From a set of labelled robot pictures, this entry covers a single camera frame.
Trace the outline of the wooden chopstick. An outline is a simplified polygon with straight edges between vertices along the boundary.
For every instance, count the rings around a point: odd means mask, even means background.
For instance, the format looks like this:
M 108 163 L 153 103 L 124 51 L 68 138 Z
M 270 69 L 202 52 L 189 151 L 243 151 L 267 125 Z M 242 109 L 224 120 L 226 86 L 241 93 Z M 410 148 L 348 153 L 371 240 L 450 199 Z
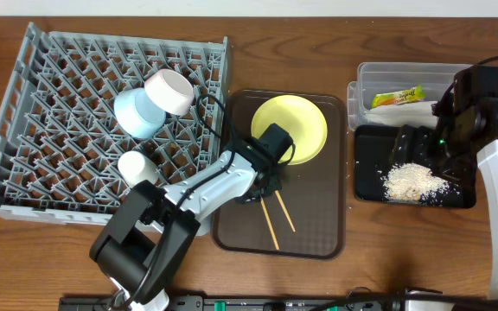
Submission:
M 293 221 L 292 221 L 291 216 L 290 216 L 290 214 L 289 214 L 289 211 L 288 211 L 288 209 L 287 209 L 287 207 L 286 207 L 286 205 L 285 205 L 285 203 L 284 203 L 284 200 L 283 200 L 283 198 L 282 198 L 282 196 L 281 196 L 281 193 L 280 193 L 278 190 L 275 190 L 275 194 L 276 194 L 276 197 L 277 197 L 278 203 L 280 204 L 280 206 L 281 206 L 281 208 L 282 208 L 282 211 L 283 211 L 283 213 L 284 213 L 284 216 L 286 217 L 286 219 L 287 219 L 287 221 L 288 221 L 288 223 L 289 223 L 289 225 L 290 225 L 291 230 L 292 230 L 293 232 L 296 232 L 296 228 L 295 228 L 295 226 L 294 226 L 294 224 L 293 224 Z
M 272 222 L 271 222 L 271 219 L 270 219 L 270 214 L 269 214 L 268 209 L 266 207 L 265 200 L 262 199 L 262 198 L 260 200 L 260 205 L 261 205 L 263 214 L 265 215 L 265 221 L 266 221 L 266 224 L 268 226 L 269 232 L 271 234 L 271 239 L 272 239 L 272 242 L 274 244 L 275 250 L 279 251 L 280 247 L 279 247 L 278 240 L 277 240 L 277 237 L 276 237 L 276 233 L 274 231 L 274 228 L 273 228 L 273 225 L 272 225 Z

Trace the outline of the rice food scraps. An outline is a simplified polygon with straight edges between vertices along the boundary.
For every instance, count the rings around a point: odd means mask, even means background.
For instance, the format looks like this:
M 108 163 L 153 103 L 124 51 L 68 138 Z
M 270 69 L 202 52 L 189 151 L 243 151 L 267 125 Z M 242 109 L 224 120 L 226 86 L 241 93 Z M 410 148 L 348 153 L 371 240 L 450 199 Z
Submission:
M 427 167 L 407 163 L 392 166 L 383 181 L 384 196 L 391 201 L 418 203 L 447 194 L 451 185 Z

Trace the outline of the yellow round plate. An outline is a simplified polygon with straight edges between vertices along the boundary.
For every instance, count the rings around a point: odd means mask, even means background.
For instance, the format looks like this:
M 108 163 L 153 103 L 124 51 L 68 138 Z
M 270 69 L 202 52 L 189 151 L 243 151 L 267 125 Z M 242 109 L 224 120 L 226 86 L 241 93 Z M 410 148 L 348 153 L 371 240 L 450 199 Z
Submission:
M 293 139 L 295 153 L 289 147 L 280 163 L 289 165 L 308 162 L 324 147 L 328 126 L 325 116 L 310 100 L 296 95 L 281 95 L 266 100 L 255 112 L 251 135 L 260 137 L 271 124 L 277 124 Z

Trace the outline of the green orange snack wrapper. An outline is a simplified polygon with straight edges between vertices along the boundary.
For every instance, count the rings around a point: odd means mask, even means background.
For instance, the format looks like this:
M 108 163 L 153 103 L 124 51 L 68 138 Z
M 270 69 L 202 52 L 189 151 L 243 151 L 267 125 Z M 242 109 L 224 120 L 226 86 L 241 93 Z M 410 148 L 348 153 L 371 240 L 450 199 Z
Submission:
M 372 101 L 371 108 L 375 109 L 385 105 L 404 105 L 425 99 L 426 95 L 421 85 L 411 89 L 377 94 Z

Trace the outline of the white pink small bowl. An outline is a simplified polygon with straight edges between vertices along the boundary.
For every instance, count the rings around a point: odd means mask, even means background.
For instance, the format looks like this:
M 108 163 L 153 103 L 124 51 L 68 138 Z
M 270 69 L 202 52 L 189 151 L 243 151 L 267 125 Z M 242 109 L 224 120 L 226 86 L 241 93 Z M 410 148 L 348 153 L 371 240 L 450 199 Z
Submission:
M 164 111 L 183 116 L 188 114 L 195 99 L 193 85 L 180 73 L 161 69 L 144 83 L 150 100 Z

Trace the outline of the white paper cup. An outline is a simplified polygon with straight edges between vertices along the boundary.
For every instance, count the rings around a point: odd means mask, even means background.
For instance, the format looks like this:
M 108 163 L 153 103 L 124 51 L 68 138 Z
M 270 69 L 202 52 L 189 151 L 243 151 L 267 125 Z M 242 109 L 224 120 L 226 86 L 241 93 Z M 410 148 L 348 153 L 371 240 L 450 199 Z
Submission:
M 135 187 L 142 181 L 155 184 L 158 179 L 156 164 L 144 154 L 134 150 L 119 157 L 118 171 L 129 187 Z

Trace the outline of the light blue bowl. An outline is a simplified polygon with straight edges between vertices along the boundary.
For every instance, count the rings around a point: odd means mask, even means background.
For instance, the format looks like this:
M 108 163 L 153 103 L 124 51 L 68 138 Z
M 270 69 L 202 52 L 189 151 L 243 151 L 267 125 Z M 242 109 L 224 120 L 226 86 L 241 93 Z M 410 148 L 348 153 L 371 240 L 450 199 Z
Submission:
M 153 137 L 166 120 L 166 112 L 149 98 L 143 88 L 121 92 L 114 99 L 114 114 L 120 127 L 139 139 Z

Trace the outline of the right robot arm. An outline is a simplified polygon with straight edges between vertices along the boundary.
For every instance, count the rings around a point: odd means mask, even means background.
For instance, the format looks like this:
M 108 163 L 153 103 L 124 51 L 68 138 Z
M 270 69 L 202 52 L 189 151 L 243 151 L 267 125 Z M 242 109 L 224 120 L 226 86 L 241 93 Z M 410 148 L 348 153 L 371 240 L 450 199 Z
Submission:
M 463 111 L 443 115 L 434 129 L 401 126 L 391 161 L 427 167 L 461 187 L 473 186 L 476 175 L 482 176 L 492 239 L 489 295 L 498 299 L 498 98 L 480 98 Z

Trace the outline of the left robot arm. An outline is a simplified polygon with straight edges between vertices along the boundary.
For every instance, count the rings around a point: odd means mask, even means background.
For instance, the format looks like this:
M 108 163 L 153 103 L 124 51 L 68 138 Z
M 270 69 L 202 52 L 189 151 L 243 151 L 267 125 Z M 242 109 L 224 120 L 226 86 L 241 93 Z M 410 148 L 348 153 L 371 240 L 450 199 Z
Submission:
M 233 138 L 201 172 L 157 187 L 141 181 L 95 239 L 90 258 L 117 286 L 108 310 L 165 309 L 158 298 L 177 272 L 203 221 L 229 200 L 262 201 L 278 190 L 281 158 L 294 151 L 290 134 L 270 124 L 258 137 Z

